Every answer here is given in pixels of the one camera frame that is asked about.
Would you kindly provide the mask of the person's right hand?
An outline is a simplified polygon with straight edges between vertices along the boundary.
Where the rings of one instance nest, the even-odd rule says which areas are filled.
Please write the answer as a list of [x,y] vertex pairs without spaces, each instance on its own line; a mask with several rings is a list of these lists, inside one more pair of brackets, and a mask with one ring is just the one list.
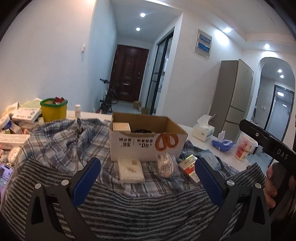
[[[274,176],[274,170],[275,170],[275,166],[277,163],[274,163],[272,166],[270,166],[267,169],[266,172],[266,179],[264,182],[264,196],[266,199],[266,203],[267,203],[267,207],[268,208],[274,208],[276,205],[276,201],[274,200],[274,198],[277,196],[278,194],[278,189],[275,187],[272,178]],[[295,177],[291,176],[290,180],[289,180],[289,188],[292,191],[292,194],[295,194]],[[292,195],[291,199],[289,200],[289,202],[287,203],[287,208],[290,209],[290,211],[288,211],[288,213],[294,212],[295,211],[295,195]]]

